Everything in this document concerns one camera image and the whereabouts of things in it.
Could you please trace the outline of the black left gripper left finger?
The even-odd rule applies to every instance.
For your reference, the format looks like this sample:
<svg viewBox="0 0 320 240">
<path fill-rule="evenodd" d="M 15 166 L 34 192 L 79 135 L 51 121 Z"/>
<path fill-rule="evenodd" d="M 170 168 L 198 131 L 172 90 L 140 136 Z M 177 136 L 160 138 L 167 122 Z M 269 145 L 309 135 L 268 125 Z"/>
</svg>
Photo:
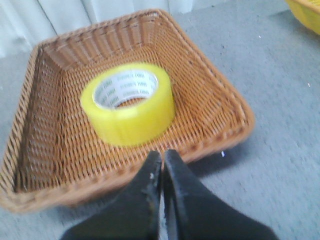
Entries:
<svg viewBox="0 0 320 240">
<path fill-rule="evenodd" d="M 151 151 L 132 181 L 99 213 L 69 228 L 63 240 L 156 240 L 162 158 Z"/>
</svg>

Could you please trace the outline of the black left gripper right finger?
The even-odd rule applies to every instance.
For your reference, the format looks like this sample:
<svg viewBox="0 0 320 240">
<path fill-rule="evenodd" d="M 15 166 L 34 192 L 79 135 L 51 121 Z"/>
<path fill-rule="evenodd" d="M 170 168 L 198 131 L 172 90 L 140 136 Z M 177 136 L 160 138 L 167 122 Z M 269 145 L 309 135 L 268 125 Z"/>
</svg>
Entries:
<svg viewBox="0 0 320 240">
<path fill-rule="evenodd" d="M 170 240 L 276 240 L 274 231 L 208 190 L 176 150 L 164 155 L 163 193 Z"/>
</svg>

